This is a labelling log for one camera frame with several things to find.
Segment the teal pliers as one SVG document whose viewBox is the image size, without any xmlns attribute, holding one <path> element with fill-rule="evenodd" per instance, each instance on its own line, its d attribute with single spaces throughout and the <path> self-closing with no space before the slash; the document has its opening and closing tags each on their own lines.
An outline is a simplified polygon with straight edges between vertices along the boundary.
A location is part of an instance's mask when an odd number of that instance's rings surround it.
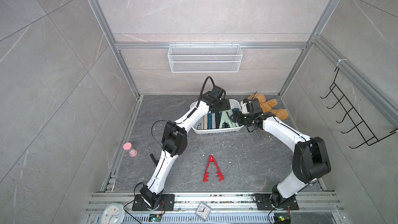
<svg viewBox="0 0 398 224">
<path fill-rule="evenodd" d="M 212 129 L 212 114 L 208 113 L 207 114 L 207 129 L 211 130 Z"/>
</svg>

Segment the red pliers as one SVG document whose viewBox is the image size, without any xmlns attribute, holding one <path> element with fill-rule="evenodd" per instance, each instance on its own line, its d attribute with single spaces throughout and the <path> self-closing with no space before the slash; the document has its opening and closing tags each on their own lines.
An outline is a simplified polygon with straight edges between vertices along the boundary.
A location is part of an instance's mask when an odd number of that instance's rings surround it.
<svg viewBox="0 0 398 224">
<path fill-rule="evenodd" d="M 204 183 L 209 182 L 209 178 L 213 174 L 217 175 L 219 181 L 225 180 L 224 175 L 221 172 L 219 165 L 217 164 L 217 161 L 215 160 L 213 155 L 210 155 L 209 159 L 208 159 L 207 167 L 204 172 L 203 182 Z"/>
</svg>

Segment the dark teal pliers floor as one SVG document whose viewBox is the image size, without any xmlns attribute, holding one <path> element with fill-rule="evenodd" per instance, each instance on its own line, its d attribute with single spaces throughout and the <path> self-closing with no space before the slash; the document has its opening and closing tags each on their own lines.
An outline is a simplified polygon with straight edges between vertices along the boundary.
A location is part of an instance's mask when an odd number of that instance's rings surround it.
<svg viewBox="0 0 398 224">
<path fill-rule="evenodd" d="M 230 115 L 230 119 L 233 122 L 235 127 L 239 127 L 239 124 L 236 121 L 236 117 L 237 117 L 236 113 L 239 112 L 239 109 L 238 108 L 233 108 L 231 111 L 232 111 L 232 114 Z"/>
</svg>

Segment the beige wooden pliers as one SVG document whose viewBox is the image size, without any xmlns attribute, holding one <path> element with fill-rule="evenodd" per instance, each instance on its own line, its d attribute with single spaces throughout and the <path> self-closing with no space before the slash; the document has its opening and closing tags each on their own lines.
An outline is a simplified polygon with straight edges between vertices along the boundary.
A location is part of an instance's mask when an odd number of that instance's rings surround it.
<svg viewBox="0 0 398 224">
<path fill-rule="evenodd" d="M 208 115 L 207 114 L 204 116 L 203 123 L 204 123 L 204 130 L 207 130 L 208 129 Z"/>
</svg>

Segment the light green pliers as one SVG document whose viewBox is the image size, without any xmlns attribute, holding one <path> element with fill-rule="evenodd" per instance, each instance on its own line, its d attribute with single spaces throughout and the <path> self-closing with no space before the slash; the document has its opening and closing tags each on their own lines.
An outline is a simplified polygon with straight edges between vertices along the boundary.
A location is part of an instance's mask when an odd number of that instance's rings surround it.
<svg viewBox="0 0 398 224">
<path fill-rule="evenodd" d="M 227 111 L 223 111 L 220 117 L 219 128 L 226 129 L 226 128 L 233 128 L 233 122 L 231 121 L 229 114 Z"/>
</svg>

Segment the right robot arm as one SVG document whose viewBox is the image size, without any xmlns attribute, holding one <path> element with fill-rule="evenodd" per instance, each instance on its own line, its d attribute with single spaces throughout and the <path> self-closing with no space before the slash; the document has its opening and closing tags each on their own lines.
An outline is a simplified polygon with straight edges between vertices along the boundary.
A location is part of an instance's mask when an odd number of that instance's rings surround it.
<svg viewBox="0 0 398 224">
<path fill-rule="evenodd" d="M 320 137 L 312 138 L 285 124 L 276 115 L 264 113 L 258 99 L 244 99 L 242 110 L 234 112 L 232 121 L 254 130 L 266 131 L 293 151 L 292 172 L 273 187 L 270 201 L 273 208 L 282 209 L 297 193 L 331 172 L 326 145 Z"/>
</svg>

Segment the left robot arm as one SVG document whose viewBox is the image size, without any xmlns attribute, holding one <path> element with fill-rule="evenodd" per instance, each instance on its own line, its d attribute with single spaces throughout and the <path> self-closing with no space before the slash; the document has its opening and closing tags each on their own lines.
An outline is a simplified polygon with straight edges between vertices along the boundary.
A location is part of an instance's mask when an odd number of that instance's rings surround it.
<svg viewBox="0 0 398 224">
<path fill-rule="evenodd" d="M 226 91 L 218 86 L 202 93 L 194 107 L 176 121 L 167 121 L 161 140 L 162 152 L 149 182 L 140 190 L 141 198 L 149 210 L 155 210 L 161 203 L 165 181 L 175 162 L 187 148 L 187 134 L 202 117 L 208 113 L 230 110 Z"/>
</svg>

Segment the white storage box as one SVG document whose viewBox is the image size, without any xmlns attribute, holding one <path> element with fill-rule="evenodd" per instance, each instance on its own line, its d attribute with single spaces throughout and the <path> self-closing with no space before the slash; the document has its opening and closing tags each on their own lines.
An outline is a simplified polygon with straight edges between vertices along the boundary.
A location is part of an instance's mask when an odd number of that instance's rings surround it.
<svg viewBox="0 0 398 224">
<path fill-rule="evenodd" d="M 212 134 L 241 130 L 243 128 L 242 125 L 231 121 L 232 115 L 241 111 L 241 106 L 235 99 L 229 99 L 229 101 L 230 110 L 219 112 L 218 118 L 215 113 L 209 113 L 194 124 L 192 127 L 193 131 L 196 134 Z"/>
</svg>

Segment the pink sand timer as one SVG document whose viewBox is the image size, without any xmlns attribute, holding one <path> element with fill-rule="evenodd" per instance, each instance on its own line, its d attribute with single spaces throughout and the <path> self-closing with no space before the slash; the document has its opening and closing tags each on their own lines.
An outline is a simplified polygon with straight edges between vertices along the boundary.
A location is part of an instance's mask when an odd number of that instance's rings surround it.
<svg viewBox="0 0 398 224">
<path fill-rule="evenodd" d="M 129 154 L 130 157 L 135 157 L 138 154 L 138 151 L 133 148 L 132 143 L 127 142 L 123 145 L 123 149 Z"/>
</svg>

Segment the small square clock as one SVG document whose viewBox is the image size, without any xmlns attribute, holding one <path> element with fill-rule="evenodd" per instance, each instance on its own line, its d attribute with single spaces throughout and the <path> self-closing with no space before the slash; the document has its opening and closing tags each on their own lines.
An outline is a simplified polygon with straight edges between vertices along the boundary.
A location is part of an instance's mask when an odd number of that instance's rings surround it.
<svg viewBox="0 0 398 224">
<path fill-rule="evenodd" d="M 204 202 L 200 202 L 195 211 L 197 217 L 206 222 L 210 216 L 211 208 Z"/>
</svg>

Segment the round white clock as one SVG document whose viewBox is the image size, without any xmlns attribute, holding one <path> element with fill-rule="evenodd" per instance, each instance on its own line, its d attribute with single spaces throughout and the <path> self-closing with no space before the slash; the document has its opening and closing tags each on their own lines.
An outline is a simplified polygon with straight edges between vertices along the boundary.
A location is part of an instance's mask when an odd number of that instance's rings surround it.
<svg viewBox="0 0 398 224">
<path fill-rule="evenodd" d="M 107 206 L 99 219 L 100 224 L 122 224 L 125 217 L 123 204 L 112 203 Z"/>
</svg>

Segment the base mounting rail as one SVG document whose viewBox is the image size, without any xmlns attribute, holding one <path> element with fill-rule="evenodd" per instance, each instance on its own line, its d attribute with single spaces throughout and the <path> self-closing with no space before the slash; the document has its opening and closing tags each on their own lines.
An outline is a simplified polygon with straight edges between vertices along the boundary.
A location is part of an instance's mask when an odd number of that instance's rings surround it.
<svg viewBox="0 0 398 224">
<path fill-rule="evenodd" d="M 273 208 L 269 192 L 169 192 L 150 211 L 131 192 L 93 193 L 84 204 L 85 223 L 99 224 L 105 208 L 121 203 L 122 224 L 348 224 L 334 192 L 301 192 L 282 209 Z M 206 222 L 196 216 L 200 202 L 211 208 Z"/>
</svg>

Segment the black wall hook rack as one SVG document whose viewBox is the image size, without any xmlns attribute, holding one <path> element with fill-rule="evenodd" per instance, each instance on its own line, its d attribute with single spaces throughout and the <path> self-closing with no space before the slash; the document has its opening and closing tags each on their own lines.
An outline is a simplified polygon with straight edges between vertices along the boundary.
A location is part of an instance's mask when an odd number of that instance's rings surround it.
<svg viewBox="0 0 398 224">
<path fill-rule="evenodd" d="M 342 89 L 338 86 L 336 83 L 337 81 L 337 76 L 339 75 L 340 69 L 338 67 L 335 68 L 334 70 L 335 75 L 333 78 L 333 82 L 330 84 L 328 88 L 328 93 L 325 96 L 321 96 L 320 98 L 325 100 L 327 99 L 330 95 L 333 96 L 333 99 L 335 100 L 335 103 L 333 106 L 327 106 L 327 109 L 332 110 L 336 108 L 337 106 L 340 106 L 342 110 L 344 111 L 343 118 L 340 121 L 336 121 L 337 124 L 343 124 L 343 123 L 350 123 L 350 129 L 346 131 L 341 131 L 341 134 L 348 134 L 354 130 L 356 130 L 361 138 L 361 143 L 358 145 L 349 145 L 350 149 L 357 149 L 362 146 L 373 146 L 377 143 L 380 143 L 381 141 L 396 135 L 398 133 L 398 129 L 395 128 L 392 131 L 390 131 L 386 136 L 383 138 L 378 138 L 376 134 L 372 131 L 368 123 L 364 120 L 364 118 L 361 116 L 359 113 L 359 109 L 354 107 L 354 105 L 351 103 L 349 98 L 346 96 L 346 94 L 342 91 Z"/>
</svg>

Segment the aluminium frame rail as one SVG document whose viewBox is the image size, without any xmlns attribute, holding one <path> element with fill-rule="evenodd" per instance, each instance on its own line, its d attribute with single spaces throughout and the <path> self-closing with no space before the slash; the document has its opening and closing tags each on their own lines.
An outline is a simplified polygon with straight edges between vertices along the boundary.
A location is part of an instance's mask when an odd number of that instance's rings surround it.
<svg viewBox="0 0 398 224">
<path fill-rule="evenodd" d="M 127 83 L 129 85 L 131 91 L 133 92 L 133 95 L 135 96 L 136 99 L 140 98 L 140 93 L 138 92 L 138 89 L 134 83 L 134 80 L 133 80 L 130 72 L 129 72 L 126 62 L 125 62 L 124 58 L 122 57 L 120 50 L 116 47 L 115 38 L 114 38 L 113 33 L 109 27 L 109 24 L 105 18 L 105 15 L 100 7 L 98 0 L 88 0 L 88 3 L 89 3 L 98 23 L 100 25 L 100 28 L 101 28 L 106 40 L 109 43 L 111 51 L 113 52 L 113 54 L 116 57 L 116 60 L 119 64 L 126 80 L 127 80 Z"/>
</svg>

